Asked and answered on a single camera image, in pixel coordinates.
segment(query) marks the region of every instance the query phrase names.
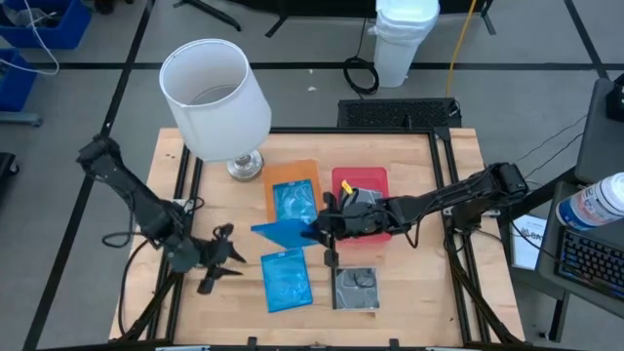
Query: red container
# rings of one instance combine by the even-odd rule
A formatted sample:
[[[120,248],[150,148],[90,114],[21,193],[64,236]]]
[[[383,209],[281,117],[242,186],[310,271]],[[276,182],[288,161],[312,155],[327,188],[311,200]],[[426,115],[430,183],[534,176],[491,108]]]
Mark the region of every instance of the red container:
[[[352,187],[377,190],[383,197],[389,197],[388,174],[383,167],[338,167],[331,171],[331,192],[340,202],[341,183],[346,180]],[[358,239],[346,239],[338,243],[378,244],[392,239],[392,235],[381,233]]]

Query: wooden table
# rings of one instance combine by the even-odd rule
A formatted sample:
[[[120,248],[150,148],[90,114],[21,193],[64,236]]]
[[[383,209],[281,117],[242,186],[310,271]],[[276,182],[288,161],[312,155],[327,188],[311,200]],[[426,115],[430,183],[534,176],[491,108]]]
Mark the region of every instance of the wooden table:
[[[483,159],[475,131],[451,130],[451,135],[460,178],[480,171]],[[439,145],[445,166],[444,148],[441,142]],[[178,130],[161,130],[147,184],[162,198],[173,196],[182,146]],[[260,151],[266,164],[317,160],[324,190],[331,189],[335,167],[384,167],[388,171],[391,196],[419,195],[436,189],[427,136],[278,134],[270,135]],[[192,165],[189,163],[186,192]],[[446,169],[445,184],[449,184]],[[390,338],[398,338],[402,346],[461,345],[439,214],[430,214],[422,221],[416,250],[404,236],[393,237],[385,246],[339,248],[341,265],[377,267],[381,304],[378,311],[332,310],[330,270],[323,263],[324,248],[315,246],[305,249],[314,304],[269,314],[260,257],[282,248],[250,231],[250,226],[266,221],[262,179],[237,182],[230,177],[224,163],[205,164],[199,195],[205,199],[206,206],[195,214],[192,234],[208,239],[216,225],[234,223],[231,238],[248,264],[228,262],[227,267],[241,271],[243,276],[221,279],[211,295],[196,293],[204,271],[186,274],[175,343],[242,345],[247,344],[249,336],[256,336],[260,345],[384,346]],[[484,230],[498,234],[492,219],[484,219]],[[509,330],[524,339],[501,243],[480,234],[473,235],[472,241],[485,299]],[[135,240],[134,247],[140,242]],[[126,292],[126,328],[153,294],[161,254],[146,248],[133,263]],[[465,295],[473,338],[478,338],[471,299]],[[160,336],[164,335],[168,312],[169,302],[166,302],[158,330]],[[118,336],[116,322],[111,329],[111,337],[115,336]]]

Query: lamp base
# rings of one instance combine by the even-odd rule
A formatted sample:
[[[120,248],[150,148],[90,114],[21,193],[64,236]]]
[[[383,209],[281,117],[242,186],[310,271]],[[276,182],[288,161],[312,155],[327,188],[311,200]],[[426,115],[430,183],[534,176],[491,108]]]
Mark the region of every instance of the lamp base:
[[[264,166],[264,160],[257,150],[235,160],[227,161],[227,171],[238,181],[256,179],[262,171],[262,166]]]

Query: blue bin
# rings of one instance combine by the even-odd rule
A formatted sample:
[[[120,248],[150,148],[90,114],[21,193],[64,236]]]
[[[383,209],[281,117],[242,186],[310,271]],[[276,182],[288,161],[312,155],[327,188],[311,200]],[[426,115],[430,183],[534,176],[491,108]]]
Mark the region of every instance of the blue bin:
[[[0,50],[0,59],[24,68],[30,68],[16,49]],[[26,103],[37,73],[26,72],[0,62],[0,111],[19,112]]]
[[[6,0],[4,4],[14,10],[26,8],[23,0]],[[37,27],[41,40],[49,49],[76,49],[89,25],[91,13],[80,0],[28,0],[31,9],[40,8],[46,13],[62,14],[60,23],[54,28]],[[16,48],[41,48],[32,28],[0,25],[2,35]]]

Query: lamp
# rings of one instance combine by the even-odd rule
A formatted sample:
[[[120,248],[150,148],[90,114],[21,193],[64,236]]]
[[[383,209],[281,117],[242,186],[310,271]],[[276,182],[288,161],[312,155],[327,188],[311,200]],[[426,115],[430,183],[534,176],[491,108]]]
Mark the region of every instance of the lamp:
[[[256,149],[271,128],[271,108],[239,47],[220,39],[185,44],[165,60],[159,81],[191,152],[227,161],[237,180],[259,175]]]

